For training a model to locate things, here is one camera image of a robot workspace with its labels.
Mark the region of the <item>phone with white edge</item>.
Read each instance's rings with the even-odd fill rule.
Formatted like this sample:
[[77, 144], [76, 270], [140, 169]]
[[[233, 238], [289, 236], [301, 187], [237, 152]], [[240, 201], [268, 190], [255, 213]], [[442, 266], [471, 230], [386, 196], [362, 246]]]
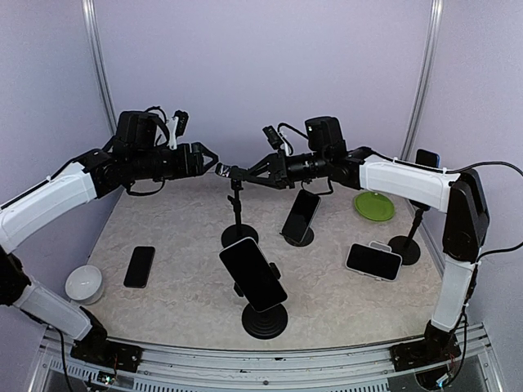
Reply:
[[319, 195], [301, 189], [291, 207], [281, 234], [294, 242], [301, 242], [320, 205], [321, 198]]
[[219, 257], [248, 303], [258, 313], [288, 299], [286, 291], [253, 238], [242, 238], [222, 249]]

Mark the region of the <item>tall black phone stand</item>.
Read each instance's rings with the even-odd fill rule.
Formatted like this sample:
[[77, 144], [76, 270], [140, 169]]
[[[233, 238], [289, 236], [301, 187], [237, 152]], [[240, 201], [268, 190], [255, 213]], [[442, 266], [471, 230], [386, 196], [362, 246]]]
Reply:
[[242, 222], [242, 203], [240, 200], [240, 192], [244, 189], [242, 181], [232, 174], [232, 167], [218, 163], [215, 169], [217, 175], [230, 179], [230, 187], [233, 195], [228, 195], [227, 199], [230, 202], [235, 215], [235, 223], [228, 226], [221, 235], [221, 245], [228, 247], [236, 243], [242, 238], [252, 238], [256, 243], [259, 241], [257, 231], [250, 225]]

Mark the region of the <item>black phone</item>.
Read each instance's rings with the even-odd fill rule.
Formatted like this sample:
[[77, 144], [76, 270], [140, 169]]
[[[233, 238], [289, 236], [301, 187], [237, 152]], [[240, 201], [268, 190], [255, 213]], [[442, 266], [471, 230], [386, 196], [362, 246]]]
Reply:
[[155, 247], [138, 246], [133, 249], [123, 286], [128, 288], [145, 288], [155, 255]]

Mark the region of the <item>black round-base stand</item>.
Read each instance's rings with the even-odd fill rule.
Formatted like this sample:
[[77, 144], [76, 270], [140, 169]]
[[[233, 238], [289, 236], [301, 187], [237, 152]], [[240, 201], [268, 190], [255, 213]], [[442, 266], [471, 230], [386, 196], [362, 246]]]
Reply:
[[[269, 263], [275, 277], [279, 280], [281, 275], [274, 263]], [[237, 284], [234, 289], [239, 296], [246, 299]], [[288, 325], [288, 313], [283, 303], [264, 312], [258, 313], [248, 303], [243, 310], [241, 322], [244, 330], [251, 337], [259, 340], [270, 340], [281, 335]]]

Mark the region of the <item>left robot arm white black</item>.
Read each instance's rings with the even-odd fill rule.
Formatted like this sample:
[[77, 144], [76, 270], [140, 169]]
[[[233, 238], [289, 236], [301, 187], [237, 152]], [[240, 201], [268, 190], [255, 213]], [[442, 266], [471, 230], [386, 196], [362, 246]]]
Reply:
[[109, 340], [85, 307], [68, 302], [23, 271], [14, 251], [32, 234], [74, 208], [139, 180], [164, 184], [205, 174], [217, 154], [200, 142], [177, 143], [189, 115], [159, 108], [123, 111], [115, 135], [101, 149], [71, 158], [54, 175], [1, 207], [1, 303], [14, 306], [73, 339], [71, 354], [87, 363], [134, 372], [141, 349]]

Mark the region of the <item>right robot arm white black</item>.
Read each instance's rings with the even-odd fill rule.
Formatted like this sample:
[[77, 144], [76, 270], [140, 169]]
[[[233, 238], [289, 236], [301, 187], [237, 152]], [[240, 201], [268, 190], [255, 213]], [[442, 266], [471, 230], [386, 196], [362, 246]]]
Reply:
[[273, 153], [248, 169], [233, 167], [230, 174], [242, 181], [273, 189], [327, 178], [351, 189], [376, 191], [408, 199], [417, 207], [413, 225], [424, 212], [445, 214], [442, 238], [445, 267], [440, 295], [423, 338], [393, 345], [396, 371], [420, 368], [462, 355], [455, 330], [465, 315], [476, 285], [479, 253], [489, 227], [489, 213], [481, 179], [472, 168], [449, 171], [386, 158], [369, 147], [349, 150], [337, 118], [323, 116], [305, 122], [310, 153], [288, 156], [284, 140], [273, 127], [264, 132]]

